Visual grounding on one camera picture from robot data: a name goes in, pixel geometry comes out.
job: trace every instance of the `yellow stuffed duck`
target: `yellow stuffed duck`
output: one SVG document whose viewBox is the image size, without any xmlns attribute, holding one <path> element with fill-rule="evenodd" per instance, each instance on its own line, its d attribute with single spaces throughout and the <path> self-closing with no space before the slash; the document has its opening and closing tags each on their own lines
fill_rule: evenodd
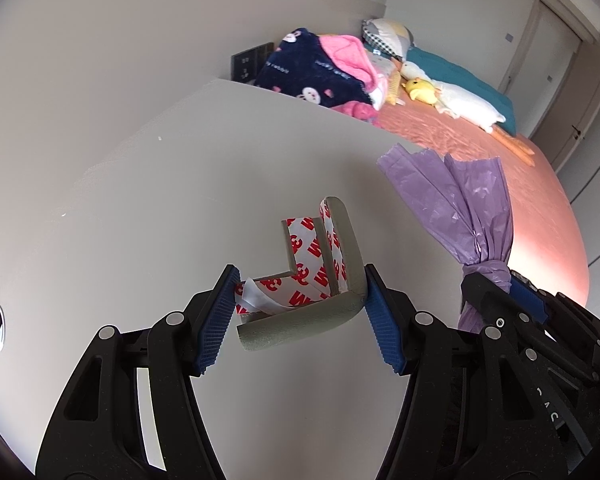
<svg viewBox="0 0 600 480">
<path fill-rule="evenodd" d="M 435 88 L 429 81 L 417 77 L 403 83 L 402 87 L 412 101 L 422 101 L 428 105 L 434 105 L 438 102 L 440 90 Z"/>
</svg>

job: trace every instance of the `orange bedsheet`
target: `orange bedsheet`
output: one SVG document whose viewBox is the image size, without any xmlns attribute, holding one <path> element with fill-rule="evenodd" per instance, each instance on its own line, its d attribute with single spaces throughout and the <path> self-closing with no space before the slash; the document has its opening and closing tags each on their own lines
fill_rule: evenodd
<svg viewBox="0 0 600 480">
<path fill-rule="evenodd" d="M 554 170 L 540 150 L 519 137 L 536 154 L 529 167 L 485 131 L 463 120 L 440 115 L 433 106 L 412 102 L 385 105 L 379 126 L 440 155 L 459 160 L 499 156 L 513 209 L 514 238 L 509 267 L 536 286 L 560 291 L 581 305 L 589 295 L 589 268 L 580 229 Z"/>
</svg>

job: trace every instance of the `purple plastic bag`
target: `purple plastic bag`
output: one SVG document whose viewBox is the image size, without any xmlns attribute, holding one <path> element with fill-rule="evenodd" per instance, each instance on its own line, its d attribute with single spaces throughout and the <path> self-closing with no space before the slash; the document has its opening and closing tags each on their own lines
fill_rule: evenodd
<svg viewBox="0 0 600 480">
<path fill-rule="evenodd" d="M 396 144 L 378 166 L 464 275 L 480 272 L 509 292 L 513 216 L 499 158 L 461 162 L 447 153 L 442 161 L 433 150 L 411 154 Z M 483 326 L 478 311 L 465 305 L 458 328 L 478 333 Z"/>
</svg>

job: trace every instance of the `pink blanket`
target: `pink blanket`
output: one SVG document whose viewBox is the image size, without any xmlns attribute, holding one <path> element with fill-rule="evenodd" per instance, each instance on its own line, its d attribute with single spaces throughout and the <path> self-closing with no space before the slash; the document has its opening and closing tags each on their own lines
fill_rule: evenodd
<svg viewBox="0 0 600 480">
<path fill-rule="evenodd" d="M 378 88 L 378 74 L 358 38 L 354 36 L 321 36 L 320 45 L 335 66 L 365 84 L 366 92 L 372 92 Z"/>
<path fill-rule="evenodd" d="M 378 117 L 378 111 L 375 108 L 358 101 L 349 101 L 343 105 L 334 106 L 331 110 L 336 110 L 341 114 L 360 119 L 361 121 L 368 121 L 372 124 L 375 124 L 375 120 Z"/>
</svg>

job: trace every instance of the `white table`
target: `white table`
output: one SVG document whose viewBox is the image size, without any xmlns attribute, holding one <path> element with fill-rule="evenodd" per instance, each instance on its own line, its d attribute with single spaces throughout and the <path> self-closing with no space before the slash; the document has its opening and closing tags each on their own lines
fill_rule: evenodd
<svg viewBox="0 0 600 480">
<path fill-rule="evenodd" d="M 376 168 L 398 141 L 418 149 L 325 108 L 216 80 L 109 153 L 48 212 L 32 249 L 2 277 L 8 444 L 33 468 L 99 327 L 149 327 L 211 288 L 227 263 L 243 277 L 280 272 L 280 220 L 316 214 L 327 195 L 346 204 L 363 258 L 386 284 L 454 324 L 460 267 Z M 217 364 L 194 382 L 227 478 L 375 478 L 407 379 L 382 361 L 365 313 L 259 352 L 242 350 L 235 323 Z M 150 426 L 146 389 L 141 403 Z M 155 437 L 147 446 L 159 462 Z"/>
</svg>

